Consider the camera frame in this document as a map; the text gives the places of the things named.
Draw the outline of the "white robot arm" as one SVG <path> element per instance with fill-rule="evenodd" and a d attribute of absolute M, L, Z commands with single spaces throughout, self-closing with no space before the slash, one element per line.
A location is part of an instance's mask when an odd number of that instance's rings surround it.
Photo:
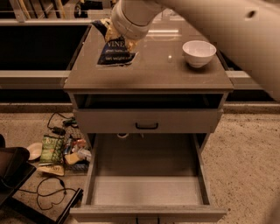
<path fill-rule="evenodd" d="M 142 39 L 154 17 L 166 8 L 280 101 L 280 10 L 276 6 L 262 0 L 119 0 L 110 26 L 114 34 Z"/>

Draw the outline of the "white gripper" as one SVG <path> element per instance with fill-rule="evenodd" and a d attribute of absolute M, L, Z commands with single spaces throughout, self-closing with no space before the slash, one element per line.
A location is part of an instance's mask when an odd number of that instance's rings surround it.
<path fill-rule="evenodd" d="M 101 20 L 105 42 L 124 36 L 125 46 L 132 52 L 137 41 L 143 39 L 157 14 L 165 9 L 155 0 L 119 0 L 110 18 Z"/>

